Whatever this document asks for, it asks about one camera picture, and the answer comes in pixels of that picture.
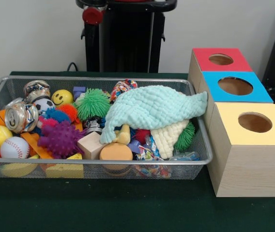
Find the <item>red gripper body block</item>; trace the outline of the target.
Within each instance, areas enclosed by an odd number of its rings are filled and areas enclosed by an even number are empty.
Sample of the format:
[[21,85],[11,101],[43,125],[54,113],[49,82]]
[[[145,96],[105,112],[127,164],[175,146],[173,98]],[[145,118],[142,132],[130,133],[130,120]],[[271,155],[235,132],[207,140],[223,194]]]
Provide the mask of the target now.
[[86,24],[98,25],[103,22],[105,10],[97,7],[88,7],[82,13],[82,19]]

